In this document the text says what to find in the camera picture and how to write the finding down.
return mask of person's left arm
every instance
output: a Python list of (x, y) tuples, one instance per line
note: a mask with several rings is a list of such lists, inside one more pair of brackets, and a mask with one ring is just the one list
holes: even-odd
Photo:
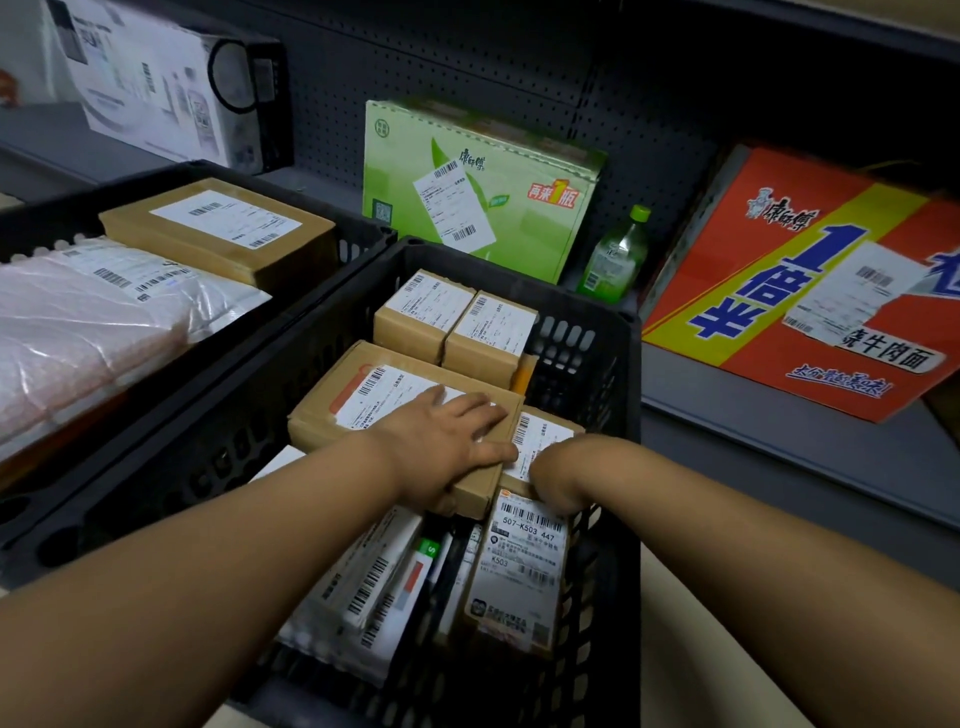
[(394, 503), (516, 458), (506, 411), (436, 387), (369, 430), (0, 600), (0, 724), (199, 726), (338, 556)]

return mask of green bottle cap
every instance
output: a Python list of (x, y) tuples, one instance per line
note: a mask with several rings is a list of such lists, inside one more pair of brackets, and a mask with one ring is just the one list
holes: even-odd
[(650, 207), (634, 205), (630, 210), (630, 219), (638, 223), (645, 223), (650, 219)]

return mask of person's right arm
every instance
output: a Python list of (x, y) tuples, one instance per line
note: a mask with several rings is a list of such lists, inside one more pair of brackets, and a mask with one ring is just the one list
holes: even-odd
[(957, 593), (623, 440), (567, 440), (531, 477), (629, 525), (817, 725), (960, 725)]

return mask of orange package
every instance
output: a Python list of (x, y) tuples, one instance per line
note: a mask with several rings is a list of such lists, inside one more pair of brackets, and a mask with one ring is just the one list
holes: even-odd
[(645, 342), (880, 422), (960, 368), (960, 205), (737, 147), (648, 301)]

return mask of green bottle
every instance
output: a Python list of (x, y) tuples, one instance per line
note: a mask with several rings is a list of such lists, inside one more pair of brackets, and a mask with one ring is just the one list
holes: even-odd
[(647, 231), (643, 228), (643, 223), (649, 219), (649, 207), (634, 205), (630, 219), (600, 239), (577, 286), (577, 293), (606, 303), (616, 303), (623, 298), (650, 251)]

